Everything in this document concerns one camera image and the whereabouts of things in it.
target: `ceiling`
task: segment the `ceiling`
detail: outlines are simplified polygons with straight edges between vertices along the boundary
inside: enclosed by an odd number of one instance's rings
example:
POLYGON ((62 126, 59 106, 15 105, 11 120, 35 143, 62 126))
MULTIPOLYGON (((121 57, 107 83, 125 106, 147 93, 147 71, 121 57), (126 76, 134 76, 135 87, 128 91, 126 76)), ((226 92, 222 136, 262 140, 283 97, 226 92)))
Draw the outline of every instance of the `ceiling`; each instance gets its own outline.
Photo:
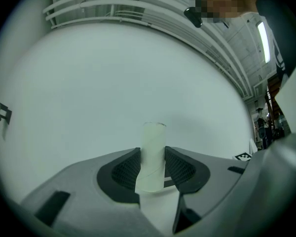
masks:
POLYGON ((276 73, 273 34, 265 19, 248 13, 195 28, 183 11, 193 0, 53 0, 43 13, 52 29, 70 24, 110 21, 148 26, 180 39, 206 56, 234 85, 243 100, 265 94, 267 78, 276 73), (257 23, 263 21, 271 61, 264 60, 257 23))

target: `white cylinder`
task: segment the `white cylinder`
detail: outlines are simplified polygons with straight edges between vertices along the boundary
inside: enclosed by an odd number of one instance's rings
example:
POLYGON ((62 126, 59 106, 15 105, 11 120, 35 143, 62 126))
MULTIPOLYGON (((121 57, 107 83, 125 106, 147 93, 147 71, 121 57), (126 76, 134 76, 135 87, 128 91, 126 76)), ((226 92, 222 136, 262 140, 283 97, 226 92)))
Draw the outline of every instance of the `white cylinder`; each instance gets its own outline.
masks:
POLYGON ((141 170, 136 186, 146 192, 157 192, 164 186, 166 126, 145 123, 141 148, 141 170))

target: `white railing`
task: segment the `white railing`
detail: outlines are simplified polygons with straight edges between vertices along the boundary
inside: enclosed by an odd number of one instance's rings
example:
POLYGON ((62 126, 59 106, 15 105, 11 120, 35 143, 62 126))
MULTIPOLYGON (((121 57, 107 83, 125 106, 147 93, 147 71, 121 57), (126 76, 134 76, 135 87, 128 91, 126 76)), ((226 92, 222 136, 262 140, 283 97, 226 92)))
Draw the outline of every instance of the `white railing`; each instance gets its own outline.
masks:
POLYGON ((193 24, 184 17, 183 11, 188 7, 187 2, 180 2, 179 0, 148 0, 152 1, 151 3, 140 0, 84 0, 83 2, 64 7, 64 5, 69 2, 72 3, 73 1, 77 2, 77 0, 59 0, 43 10, 43 13, 46 15, 46 20, 49 20, 52 24, 52 29, 74 23, 87 21, 98 22, 105 20, 124 21, 149 26, 185 42, 206 56, 218 67, 219 71, 221 71, 235 85, 243 98, 253 96, 247 75, 244 72, 239 59, 236 57, 226 40, 210 24, 204 24, 202 28, 195 28, 193 24), (110 9, 105 16, 78 18, 57 23, 56 19, 58 16, 72 11, 84 10, 86 8, 100 5, 110 5, 110 9), (143 8, 144 12, 116 10, 117 5, 143 8), (210 32, 214 35, 216 40, 210 37, 210 35, 206 32, 210 32), (222 59, 214 59, 212 56, 222 57, 223 60, 227 61, 227 64, 223 62, 222 59), (229 65, 232 68, 232 74, 226 70, 229 65))

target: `fluorescent light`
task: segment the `fluorescent light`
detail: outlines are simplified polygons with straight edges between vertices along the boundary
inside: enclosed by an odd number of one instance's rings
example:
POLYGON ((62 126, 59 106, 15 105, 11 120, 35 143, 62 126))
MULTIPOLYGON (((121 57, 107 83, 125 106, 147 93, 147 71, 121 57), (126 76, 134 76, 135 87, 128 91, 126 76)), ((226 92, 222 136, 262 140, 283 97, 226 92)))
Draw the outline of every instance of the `fluorescent light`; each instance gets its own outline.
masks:
POLYGON ((263 44, 265 63, 268 63, 270 61, 271 57, 270 57, 270 49, 268 46, 268 39, 267 39, 267 35, 266 35, 266 30, 265 30, 265 26, 264 26, 263 22, 259 23, 258 30, 260 32, 260 36, 261 36, 261 40, 262 40, 262 44, 263 44))

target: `white curved backdrop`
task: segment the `white curved backdrop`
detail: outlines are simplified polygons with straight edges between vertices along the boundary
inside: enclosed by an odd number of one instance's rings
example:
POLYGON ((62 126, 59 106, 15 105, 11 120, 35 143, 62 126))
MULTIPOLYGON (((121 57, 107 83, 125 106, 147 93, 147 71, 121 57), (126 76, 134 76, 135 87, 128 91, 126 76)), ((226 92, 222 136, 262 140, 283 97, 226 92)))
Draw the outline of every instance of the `white curved backdrop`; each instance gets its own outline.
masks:
POLYGON ((140 147, 142 125, 167 145, 217 157, 247 152, 248 111, 233 86, 185 44, 147 28, 86 24, 41 39, 0 92, 0 176, 20 202, 62 168, 140 147))

